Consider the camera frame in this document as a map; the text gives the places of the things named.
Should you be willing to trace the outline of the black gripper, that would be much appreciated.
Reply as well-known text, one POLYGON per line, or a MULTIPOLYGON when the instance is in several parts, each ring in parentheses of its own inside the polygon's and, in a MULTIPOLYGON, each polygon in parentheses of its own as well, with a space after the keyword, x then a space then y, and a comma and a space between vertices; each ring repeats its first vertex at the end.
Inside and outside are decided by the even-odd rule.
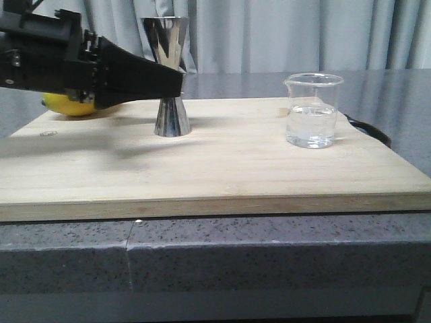
POLYGON ((1 87, 64 94, 97 110, 180 95, 183 75, 133 55, 81 26, 80 13, 31 8, 1 14, 1 87))

